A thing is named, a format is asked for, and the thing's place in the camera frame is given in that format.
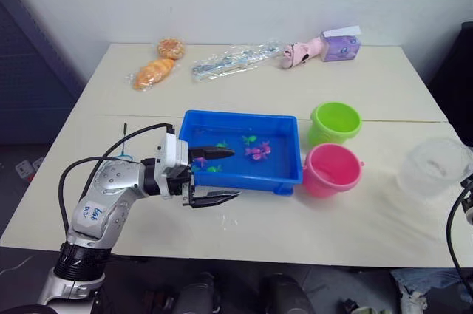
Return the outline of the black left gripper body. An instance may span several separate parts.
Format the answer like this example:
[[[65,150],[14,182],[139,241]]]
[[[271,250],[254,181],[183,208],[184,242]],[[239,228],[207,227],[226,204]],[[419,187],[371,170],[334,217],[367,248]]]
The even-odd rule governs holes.
[[[175,177],[167,176],[166,184],[169,196],[182,196],[184,205],[195,207],[195,185],[193,177],[194,174],[190,167],[186,167]]]

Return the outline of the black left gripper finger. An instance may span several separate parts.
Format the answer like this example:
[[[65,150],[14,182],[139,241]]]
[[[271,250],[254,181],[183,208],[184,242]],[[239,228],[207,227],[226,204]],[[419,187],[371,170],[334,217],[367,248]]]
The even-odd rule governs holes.
[[[238,197],[240,194],[240,191],[219,190],[208,192],[201,197],[196,197],[194,193],[189,192],[189,195],[183,198],[183,204],[191,208],[214,207],[228,202]]]
[[[233,149],[219,146],[199,146],[188,150],[188,160],[190,162],[196,160],[218,160],[234,155],[235,151]]]

